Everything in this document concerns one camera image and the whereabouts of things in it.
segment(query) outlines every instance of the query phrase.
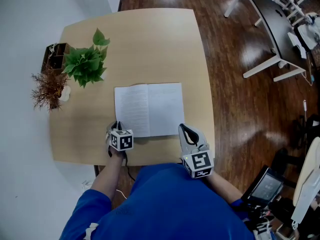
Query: open book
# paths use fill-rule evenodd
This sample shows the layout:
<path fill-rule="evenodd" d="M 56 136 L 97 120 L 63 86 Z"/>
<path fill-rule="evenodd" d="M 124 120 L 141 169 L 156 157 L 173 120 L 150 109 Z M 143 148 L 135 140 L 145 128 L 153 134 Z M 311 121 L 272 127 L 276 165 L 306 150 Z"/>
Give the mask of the open book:
<path fill-rule="evenodd" d="M 114 88 L 116 120 L 134 137 L 177 135 L 185 122 L 181 83 Z"/>

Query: person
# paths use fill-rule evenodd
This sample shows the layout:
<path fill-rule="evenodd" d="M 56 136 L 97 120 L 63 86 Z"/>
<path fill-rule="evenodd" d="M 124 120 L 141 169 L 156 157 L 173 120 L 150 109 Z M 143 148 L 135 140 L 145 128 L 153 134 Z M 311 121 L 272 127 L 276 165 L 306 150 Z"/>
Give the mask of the person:
<path fill-rule="evenodd" d="M 193 179 L 181 164 L 143 167 L 130 196 L 111 210 L 124 159 L 121 152 L 111 152 L 60 240 L 255 239 L 232 208 L 241 203 L 242 193 L 215 172 Z"/>

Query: white cable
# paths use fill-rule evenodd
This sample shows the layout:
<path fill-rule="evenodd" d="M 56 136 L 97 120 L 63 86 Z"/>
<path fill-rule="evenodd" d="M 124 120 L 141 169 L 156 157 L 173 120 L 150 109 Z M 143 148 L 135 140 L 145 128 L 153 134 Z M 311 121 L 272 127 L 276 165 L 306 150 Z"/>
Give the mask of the white cable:
<path fill-rule="evenodd" d="M 116 191 L 120 192 L 120 193 L 123 195 L 123 197 L 124 197 L 125 199 L 127 199 L 126 196 L 125 196 L 125 194 L 124 194 L 121 190 L 116 189 Z"/>
<path fill-rule="evenodd" d="M 308 56 L 308 69 L 309 69 L 309 73 L 310 73 L 310 79 L 311 79 L 311 82 L 309 82 L 309 80 L 307 79 L 307 74 L 306 74 L 306 71 L 304 72 L 301 72 L 301 75 L 304 77 L 304 79 L 308 82 L 308 84 L 310 86 L 312 86 L 314 84 L 314 82 L 312 81 L 312 76 L 311 76 L 311 67 L 310 67 L 310 58 Z"/>

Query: dried plant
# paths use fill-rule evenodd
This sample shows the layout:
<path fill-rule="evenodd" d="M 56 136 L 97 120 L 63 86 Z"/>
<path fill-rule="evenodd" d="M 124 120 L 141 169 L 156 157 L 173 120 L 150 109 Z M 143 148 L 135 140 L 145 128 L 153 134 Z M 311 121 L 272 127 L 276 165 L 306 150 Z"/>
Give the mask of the dried plant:
<path fill-rule="evenodd" d="M 54 69 L 46 65 L 43 73 L 32 74 L 31 78 L 36 82 L 37 89 L 32 90 L 31 97 L 34 100 L 34 108 L 47 107 L 49 111 L 60 108 L 59 98 L 67 85 L 67 74 L 56 75 Z"/>

